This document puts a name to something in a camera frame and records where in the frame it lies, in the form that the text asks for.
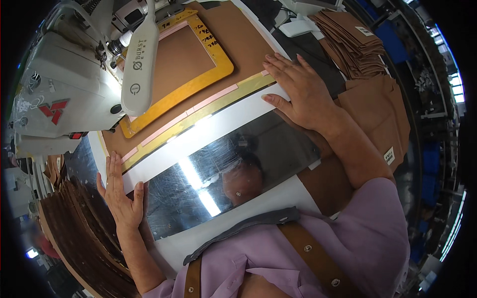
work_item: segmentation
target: hand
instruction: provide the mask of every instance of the hand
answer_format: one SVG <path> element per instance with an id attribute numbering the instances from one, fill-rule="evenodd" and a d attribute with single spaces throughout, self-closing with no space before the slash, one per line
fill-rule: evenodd
<path id="1" fill-rule="evenodd" d="M 279 53 L 265 58 L 267 61 L 263 62 L 263 66 L 290 96 L 291 102 L 276 94 L 263 95 L 262 99 L 301 127 L 321 134 L 332 131 L 330 117 L 334 117 L 339 107 L 333 103 L 325 83 L 315 70 L 300 55 L 297 55 L 300 64 Z"/>
<path id="2" fill-rule="evenodd" d="M 99 194 L 108 204 L 116 222 L 116 232 L 127 233 L 137 230 L 143 219 L 144 184 L 138 182 L 134 188 L 134 201 L 124 193 L 121 157 L 116 152 L 106 158 L 106 189 L 101 185 L 101 174 L 98 173 L 96 186 Z"/>

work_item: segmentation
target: purple shirt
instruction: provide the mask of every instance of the purple shirt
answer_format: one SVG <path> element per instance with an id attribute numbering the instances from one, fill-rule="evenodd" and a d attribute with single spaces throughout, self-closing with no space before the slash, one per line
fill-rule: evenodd
<path id="1" fill-rule="evenodd" d="M 409 241 L 395 185 L 368 181 L 334 221 L 302 215 L 300 224 L 369 297 L 392 297 L 407 273 Z M 187 273 L 168 279 L 144 298 L 182 298 Z M 247 228 L 213 243 L 202 256 L 201 296 L 237 296 L 245 272 L 263 276 L 291 297 L 326 297 L 320 282 L 276 225 Z"/>

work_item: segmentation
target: woman's right hand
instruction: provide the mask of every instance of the woman's right hand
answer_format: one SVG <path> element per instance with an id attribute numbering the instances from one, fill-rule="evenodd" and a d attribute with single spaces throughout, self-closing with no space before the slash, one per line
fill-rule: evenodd
<path id="1" fill-rule="evenodd" d="M 294 63 L 279 53 L 267 55 L 265 69 L 290 96 L 289 103 L 276 94 L 265 94 L 262 99 L 283 112 L 290 120 L 323 136 L 332 134 L 334 121 L 340 108 L 333 103 L 324 81 L 315 70 L 297 54 Z"/>

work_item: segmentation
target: metal table surface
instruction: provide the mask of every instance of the metal table surface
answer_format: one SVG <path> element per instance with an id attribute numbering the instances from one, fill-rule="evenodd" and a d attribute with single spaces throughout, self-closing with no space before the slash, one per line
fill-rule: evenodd
<path id="1" fill-rule="evenodd" d="M 256 7 L 250 8 L 260 14 Z M 258 9 L 268 11 L 263 6 Z M 267 20 L 262 23 L 267 27 Z M 311 33 L 292 39 L 279 31 L 272 35 L 290 57 L 299 53 L 307 60 L 323 78 L 333 98 L 344 91 L 343 77 Z M 179 233 L 245 204 L 319 158 L 318 148 L 305 134 L 269 112 L 149 181 L 147 219 L 153 235 L 157 240 Z M 74 153 L 65 154 L 65 164 L 70 177 L 76 176 L 88 189 L 97 192 L 98 170 L 87 137 Z"/>

